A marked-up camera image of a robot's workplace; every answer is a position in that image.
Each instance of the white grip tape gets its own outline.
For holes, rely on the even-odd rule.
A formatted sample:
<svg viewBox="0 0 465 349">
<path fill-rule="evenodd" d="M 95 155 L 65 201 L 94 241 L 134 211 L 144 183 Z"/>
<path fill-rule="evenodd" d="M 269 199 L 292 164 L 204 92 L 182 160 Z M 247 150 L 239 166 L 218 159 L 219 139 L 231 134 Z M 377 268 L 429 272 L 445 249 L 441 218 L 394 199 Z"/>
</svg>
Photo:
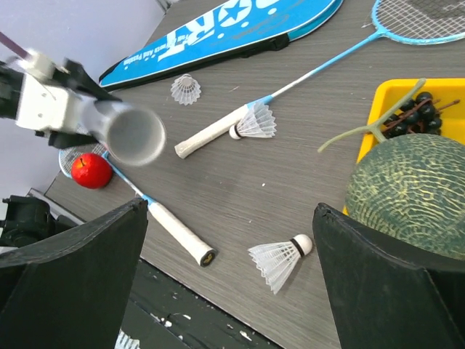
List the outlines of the white grip tape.
<svg viewBox="0 0 465 349">
<path fill-rule="evenodd" d="M 232 113 L 227 114 L 188 140 L 176 145 L 174 147 L 176 154 L 181 159 L 185 159 L 197 149 L 202 148 L 205 144 L 228 132 L 232 125 L 236 125 L 247 114 L 247 111 L 248 106 L 245 104 Z"/>
<path fill-rule="evenodd" d="M 186 227 L 165 206 L 158 202 L 149 204 L 152 216 L 184 247 L 201 265 L 202 258 L 212 248 L 199 239 L 191 229 Z"/>
</svg>

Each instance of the metal cylinder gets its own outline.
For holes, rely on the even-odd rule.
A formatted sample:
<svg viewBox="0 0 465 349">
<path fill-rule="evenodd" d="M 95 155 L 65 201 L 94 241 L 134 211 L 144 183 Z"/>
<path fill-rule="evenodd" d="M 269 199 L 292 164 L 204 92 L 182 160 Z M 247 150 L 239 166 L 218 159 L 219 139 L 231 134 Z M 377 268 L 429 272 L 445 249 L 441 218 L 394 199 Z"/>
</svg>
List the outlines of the metal cylinder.
<svg viewBox="0 0 465 349">
<path fill-rule="evenodd" d="M 165 126 L 150 109 L 119 101 L 95 101 L 84 108 L 81 123 L 116 161 L 128 166 L 148 165 L 165 148 Z"/>
</svg>

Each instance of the gray wooden table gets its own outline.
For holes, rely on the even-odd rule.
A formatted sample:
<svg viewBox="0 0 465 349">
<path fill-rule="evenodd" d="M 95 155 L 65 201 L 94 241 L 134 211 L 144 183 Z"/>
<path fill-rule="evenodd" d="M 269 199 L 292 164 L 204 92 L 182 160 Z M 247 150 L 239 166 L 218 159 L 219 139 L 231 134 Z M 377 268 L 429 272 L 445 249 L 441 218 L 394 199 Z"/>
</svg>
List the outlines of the gray wooden table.
<svg viewBox="0 0 465 349">
<path fill-rule="evenodd" d="M 153 39 L 222 2 L 174 5 Z M 465 42 L 410 47 L 381 39 L 273 102 L 276 138 L 233 141 L 226 135 L 185 160 L 176 156 L 174 146 L 364 39 L 373 32 L 373 27 L 362 28 L 372 5 L 373 0 L 347 0 L 317 32 L 280 52 L 192 72 L 203 90 L 194 105 L 172 100 L 173 79 L 118 93 L 156 110 L 169 134 L 160 161 L 124 171 L 220 251 L 212 266 L 200 268 L 151 220 L 143 258 L 288 349 L 340 348 L 317 253 L 274 296 L 247 249 L 299 233 L 312 235 L 312 213 L 319 201 L 341 209 L 361 136 L 342 140 L 323 154 L 317 148 L 366 122 L 373 94 L 383 81 L 463 76 Z M 91 220 L 134 194 L 119 179 L 104 190 L 87 190 L 59 175 L 47 195 Z"/>
</svg>

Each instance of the melon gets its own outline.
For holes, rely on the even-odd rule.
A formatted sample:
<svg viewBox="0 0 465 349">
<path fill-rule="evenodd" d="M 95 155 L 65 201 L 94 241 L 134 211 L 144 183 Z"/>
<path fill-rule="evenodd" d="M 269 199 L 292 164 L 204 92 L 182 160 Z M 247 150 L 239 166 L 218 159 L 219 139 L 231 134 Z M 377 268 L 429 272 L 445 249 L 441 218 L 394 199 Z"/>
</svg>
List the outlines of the melon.
<svg viewBox="0 0 465 349">
<path fill-rule="evenodd" d="M 355 167 L 345 204 L 370 228 L 465 260 L 465 145 L 422 134 L 382 142 Z"/>
</svg>

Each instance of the shuttlecock cork base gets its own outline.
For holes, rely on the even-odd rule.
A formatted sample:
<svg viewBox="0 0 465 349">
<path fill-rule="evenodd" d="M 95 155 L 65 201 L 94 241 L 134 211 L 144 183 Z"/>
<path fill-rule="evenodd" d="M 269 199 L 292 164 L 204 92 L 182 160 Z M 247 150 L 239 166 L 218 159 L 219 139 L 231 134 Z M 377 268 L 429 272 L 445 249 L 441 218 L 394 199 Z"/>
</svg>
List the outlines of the shuttlecock cork base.
<svg viewBox="0 0 465 349">
<path fill-rule="evenodd" d="M 313 249 L 313 241 L 305 234 L 299 234 L 291 239 L 291 243 L 299 251 L 300 257 L 305 257 Z"/>
</svg>

